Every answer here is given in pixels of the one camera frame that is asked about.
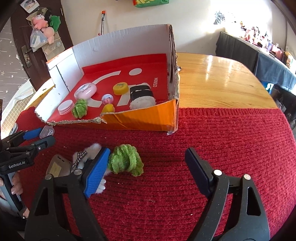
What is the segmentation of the person left hand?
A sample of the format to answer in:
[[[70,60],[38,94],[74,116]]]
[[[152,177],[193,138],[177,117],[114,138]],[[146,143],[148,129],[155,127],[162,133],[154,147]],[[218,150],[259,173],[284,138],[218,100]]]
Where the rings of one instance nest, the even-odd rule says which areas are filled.
[[[21,179],[20,179],[20,171],[16,172],[12,178],[12,188],[11,188],[11,193],[16,194],[16,195],[21,195],[23,193],[23,187],[21,184]],[[2,179],[0,179],[0,186],[2,187],[4,185],[4,182]],[[3,192],[1,191],[1,198],[5,199],[5,196]]]

